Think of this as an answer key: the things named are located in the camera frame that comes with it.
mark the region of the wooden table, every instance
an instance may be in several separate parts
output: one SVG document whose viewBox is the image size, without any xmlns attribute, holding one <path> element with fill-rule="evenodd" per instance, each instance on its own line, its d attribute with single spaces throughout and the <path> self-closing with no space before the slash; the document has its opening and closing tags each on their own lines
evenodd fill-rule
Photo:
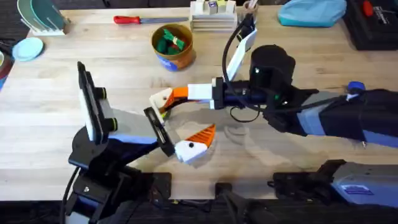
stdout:
<svg viewBox="0 0 398 224">
<path fill-rule="evenodd" d="M 253 49 L 277 44 L 296 59 L 293 84 L 299 88 L 342 91 L 351 80 L 367 88 L 398 90 L 397 52 L 358 52 L 339 22 L 329 29 L 283 27 L 279 6 L 260 7 Z M 68 35 L 41 37 L 43 54 L 16 62 L 0 93 L 0 200 L 60 200 L 74 167 L 71 143 L 83 126 L 78 102 L 77 61 L 97 86 L 108 90 L 111 106 L 143 114 L 149 96 L 187 83 L 208 83 L 221 75 L 221 54 L 229 34 L 195 33 L 195 63 L 168 72 L 150 44 L 161 24 L 117 26 L 113 16 L 188 16 L 189 8 L 63 11 L 73 21 Z M 250 54 L 238 78 L 248 78 Z M 172 198 L 211 198 L 217 181 L 234 184 L 245 197 L 272 198 L 266 185 L 275 171 L 316 170 L 327 159 L 398 164 L 398 149 L 348 139 L 281 134 L 259 118 L 233 121 L 227 110 L 186 104 L 174 109 L 170 124 L 182 138 L 216 123 L 208 154 L 188 166 L 160 149 L 134 161 L 143 171 L 171 172 Z M 237 114 L 242 118 L 255 112 Z"/>
</svg>

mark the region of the blue bag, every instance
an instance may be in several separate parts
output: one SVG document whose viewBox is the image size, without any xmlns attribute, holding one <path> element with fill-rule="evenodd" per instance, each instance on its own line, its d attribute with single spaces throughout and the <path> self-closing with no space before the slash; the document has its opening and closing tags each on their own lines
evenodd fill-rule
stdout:
<svg viewBox="0 0 398 224">
<path fill-rule="evenodd" d="M 278 12 L 283 26 L 331 27 L 346 12 L 345 0 L 291 0 Z"/>
</svg>

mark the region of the black toolbox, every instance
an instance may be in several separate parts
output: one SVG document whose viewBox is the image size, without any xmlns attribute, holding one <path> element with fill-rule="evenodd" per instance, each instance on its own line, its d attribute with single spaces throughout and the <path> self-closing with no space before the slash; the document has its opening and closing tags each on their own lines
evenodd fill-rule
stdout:
<svg viewBox="0 0 398 224">
<path fill-rule="evenodd" d="M 373 15 L 366 16 L 364 0 L 346 0 L 343 20 L 357 50 L 398 49 L 398 0 L 368 0 Z"/>
</svg>

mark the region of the orange plastic piece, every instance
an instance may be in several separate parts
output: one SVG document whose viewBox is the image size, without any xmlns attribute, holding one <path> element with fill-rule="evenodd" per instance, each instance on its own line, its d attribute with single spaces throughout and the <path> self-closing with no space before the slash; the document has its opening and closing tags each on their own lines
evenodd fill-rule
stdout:
<svg viewBox="0 0 398 224">
<path fill-rule="evenodd" d="M 212 124 L 206 129 L 201 130 L 200 132 L 194 134 L 193 136 L 187 138 L 187 141 L 204 143 L 207 147 L 210 147 L 211 142 L 213 142 L 214 135 L 216 134 L 216 125 Z"/>
<path fill-rule="evenodd" d="M 165 105 L 162 108 L 159 108 L 160 113 L 164 113 L 164 108 L 170 106 L 174 103 L 175 100 L 179 98 L 186 98 L 188 97 L 188 87 L 178 87 L 174 88 L 172 94 L 170 94 L 169 98 L 167 99 Z"/>
</svg>

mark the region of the knife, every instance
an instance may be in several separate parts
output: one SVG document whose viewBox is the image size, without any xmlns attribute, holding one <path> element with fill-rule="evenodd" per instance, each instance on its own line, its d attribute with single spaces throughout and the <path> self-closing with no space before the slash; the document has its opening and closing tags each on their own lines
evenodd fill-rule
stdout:
<svg viewBox="0 0 398 224">
<path fill-rule="evenodd" d="M 160 18 L 140 18 L 139 16 L 115 16 L 113 21 L 116 24 L 148 24 L 148 23 L 167 23 L 187 21 L 187 17 L 160 17 Z"/>
</svg>

